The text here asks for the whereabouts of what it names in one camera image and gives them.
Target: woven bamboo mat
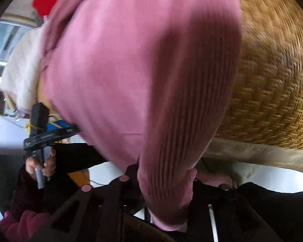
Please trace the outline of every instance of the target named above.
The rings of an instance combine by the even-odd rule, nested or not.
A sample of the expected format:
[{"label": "woven bamboo mat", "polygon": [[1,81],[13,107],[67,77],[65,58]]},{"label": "woven bamboo mat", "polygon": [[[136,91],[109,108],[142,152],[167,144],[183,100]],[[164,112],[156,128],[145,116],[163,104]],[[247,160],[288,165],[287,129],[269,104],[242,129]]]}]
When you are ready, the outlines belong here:
[{"label": "woven bamboo mat", "polygon": [[303,10],[295,0],[240,0],[242,59],[216,137],[303,150]]}]

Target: pink garment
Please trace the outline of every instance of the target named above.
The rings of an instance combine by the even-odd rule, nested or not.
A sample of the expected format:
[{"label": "pink garment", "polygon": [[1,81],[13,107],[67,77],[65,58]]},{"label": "pink garment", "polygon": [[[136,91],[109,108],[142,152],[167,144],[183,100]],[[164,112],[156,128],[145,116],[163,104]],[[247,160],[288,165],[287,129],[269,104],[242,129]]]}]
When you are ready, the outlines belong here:
[{"label": "pink garment", "polygon": [[48,213],[35,213],[26,210],[18,223],[12,214],[7,211],[0,221],[0,230],[9,242],[24,242],[31,238],[41,225],[44,225],[50,215]]},{"label": "pink garment", "polygon": [[48,98],[120,169],[139,160],[156,225],[179,228],[231,95],[239,1],[58,0],[49,18]]}]

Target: pink circle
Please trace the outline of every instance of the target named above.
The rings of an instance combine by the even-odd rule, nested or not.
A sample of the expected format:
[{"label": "pink circle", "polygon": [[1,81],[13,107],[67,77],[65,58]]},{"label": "pink circle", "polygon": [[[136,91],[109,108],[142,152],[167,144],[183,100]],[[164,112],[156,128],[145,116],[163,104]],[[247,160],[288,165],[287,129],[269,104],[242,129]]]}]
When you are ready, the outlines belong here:
[{"label": "pink circle", "polygon": [[125,175],[125,174],[119,177],[119,180],[120,180],[121,182],[126,182],[126,181],[128,181],[129,179],[130,179],[130,177],[127,176],[127,175]]},{"label": "pink circle", "polygon": [[92,187],[90,185],[85,185],[81,187],[81,190],[83,192],[89,192],[92,189]]}]

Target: wicker surface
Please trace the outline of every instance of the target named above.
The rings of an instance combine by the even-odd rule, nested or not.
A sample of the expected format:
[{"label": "wicker surface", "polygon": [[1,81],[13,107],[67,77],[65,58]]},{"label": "wicker surface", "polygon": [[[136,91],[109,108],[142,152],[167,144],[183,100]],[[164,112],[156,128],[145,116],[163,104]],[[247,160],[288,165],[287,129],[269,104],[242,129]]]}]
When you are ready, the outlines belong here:
[{"label": "wicker surface", "polygon": [[295,0],[240,0],[243,45],[216,137],[303,150],[303,11]]}]

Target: hand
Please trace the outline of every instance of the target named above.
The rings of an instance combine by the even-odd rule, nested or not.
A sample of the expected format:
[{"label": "hand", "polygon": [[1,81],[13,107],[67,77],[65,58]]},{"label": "hand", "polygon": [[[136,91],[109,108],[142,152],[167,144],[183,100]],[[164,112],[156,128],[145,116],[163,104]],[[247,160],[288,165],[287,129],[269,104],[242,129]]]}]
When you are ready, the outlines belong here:
[{"label": "hand", "polygon": [[43,176],[51,177],[55,173],[56,168],[56,151],[55,149],[51,150],[50,157],[45,161],[44,167],[37,161],[36,158],[30,156],[26,160],[26,171],[31,176],[32,179],[37,181],[35,169],[42,169]]}]

